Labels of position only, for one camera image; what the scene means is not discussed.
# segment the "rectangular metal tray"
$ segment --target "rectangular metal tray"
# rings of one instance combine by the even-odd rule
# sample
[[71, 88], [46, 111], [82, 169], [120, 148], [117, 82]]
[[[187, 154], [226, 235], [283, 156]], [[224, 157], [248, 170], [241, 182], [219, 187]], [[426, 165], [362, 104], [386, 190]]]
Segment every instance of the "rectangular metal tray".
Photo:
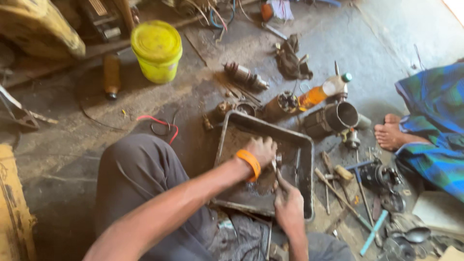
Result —
[[[304, 218], [306, 222], [312, 221], [314, 143], [309, 136], [238, 111], [230, 111], [224, 119], [214, 166], [230, 159], [251, 137], [259, 136], [270, 136], [277, 142], [277, 152], [282, 154], [282, 177], [300, 190], [304, 198]], [[296, 168], [298, 154], [300, 160]], [[273, 171], [262, 168], [262, 174], [255, 183], [240, 182], [216, 196], [212, 202], [232, 209], [274, 216], [275, 196], [271, 192], [274, 180]]]

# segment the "orange liquid bottle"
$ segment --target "orange liquid bottle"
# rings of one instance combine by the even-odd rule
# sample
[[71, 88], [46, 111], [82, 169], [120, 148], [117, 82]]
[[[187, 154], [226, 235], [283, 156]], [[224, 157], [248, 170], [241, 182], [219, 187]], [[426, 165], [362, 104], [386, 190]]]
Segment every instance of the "orange liquid bottle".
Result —
[[327, 97], [345, 91], [346, 83], [351, 81], [352, 76], [345, 73], [342, 76], [331, 76], [321, 86], [317, 86], [298, 97], [298, 107], [301, 111], [307, 111], [316, 104], [321, 103]]

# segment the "orange wristband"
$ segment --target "orange wristband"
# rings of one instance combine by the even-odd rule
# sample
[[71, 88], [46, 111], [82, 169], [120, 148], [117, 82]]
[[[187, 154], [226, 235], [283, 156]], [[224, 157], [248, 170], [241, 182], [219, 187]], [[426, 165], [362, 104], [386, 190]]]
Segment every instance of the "orange wristband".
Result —
[[239, 150], [237, 151], [236, 155], [237, 157], [248, 162], [253, 168], [253, 171], [255, 172], [255, 176], [247, 179], [246, 181], [255, 182], [258, 179], [259, 175], [261, 174], [261, 166], [259, 165], [259, 162], [256, 159], [256, 157], [247, 150]]

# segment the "man's arm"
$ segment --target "man's arm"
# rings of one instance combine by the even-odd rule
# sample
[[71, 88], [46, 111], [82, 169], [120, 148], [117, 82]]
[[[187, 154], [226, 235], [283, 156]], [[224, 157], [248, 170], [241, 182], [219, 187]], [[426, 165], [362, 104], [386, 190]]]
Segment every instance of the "man's arm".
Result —
[[[245, 147], [261, 166], [274, 157], [277, 144], [268, 138], [251, 140]], [[97, 239], [84, 261], [136, 261], [180, 227], [208, 200], [252, 174], [246, 161], [234, 157], [207, 173], [147, 201], [115, 221]]]
[[289, 239], [290, 261], [308, 261], [308, 238], [304, 227], [303, 196], [282, 178], [277, 170], [278, 185], [274, 186], [276, 220]]

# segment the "green bottle cap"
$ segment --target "green bottle cap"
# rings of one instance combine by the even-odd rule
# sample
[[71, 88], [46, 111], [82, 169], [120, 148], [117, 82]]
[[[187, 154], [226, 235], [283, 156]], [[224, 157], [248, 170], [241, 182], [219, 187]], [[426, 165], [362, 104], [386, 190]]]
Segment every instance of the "green bottle cap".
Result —
[[351, 81], [352, 79], [353, 79], [353, 76], [351, 76], [351, 73], [349, 72], [342, 75], [342, 80], [346, 83]]

